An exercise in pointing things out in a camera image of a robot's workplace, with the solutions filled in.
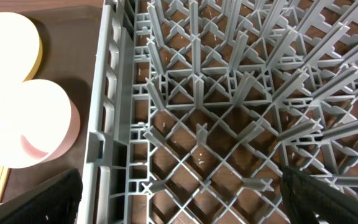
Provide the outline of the pink white bowl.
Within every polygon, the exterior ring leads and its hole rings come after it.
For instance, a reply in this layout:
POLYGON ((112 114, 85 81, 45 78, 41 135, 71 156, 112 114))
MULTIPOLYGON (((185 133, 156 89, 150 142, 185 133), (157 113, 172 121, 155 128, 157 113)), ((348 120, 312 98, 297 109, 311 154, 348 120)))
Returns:
POLYGON ((80 132, 80 114, 55 82, 35 79, 0 99, 0 165, 21 169, 66 153, 80 132))

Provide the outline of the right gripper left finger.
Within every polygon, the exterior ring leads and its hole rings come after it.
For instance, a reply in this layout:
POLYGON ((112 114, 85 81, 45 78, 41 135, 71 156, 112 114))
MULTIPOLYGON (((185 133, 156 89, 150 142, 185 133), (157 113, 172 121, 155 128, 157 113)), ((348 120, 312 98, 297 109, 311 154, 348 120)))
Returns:
POLYGON ((0 224, 74 223, 83 183, 78 169, 68 169, 30 191, 0 204, 0 224))

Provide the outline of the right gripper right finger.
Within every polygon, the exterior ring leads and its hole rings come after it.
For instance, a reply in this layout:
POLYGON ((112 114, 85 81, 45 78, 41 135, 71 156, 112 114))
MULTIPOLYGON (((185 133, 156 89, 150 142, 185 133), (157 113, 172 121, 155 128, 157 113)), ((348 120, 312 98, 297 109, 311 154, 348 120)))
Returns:
POLYGON ((286 166, 280 191, 291 223, 358 223, 358 200, 286 166))

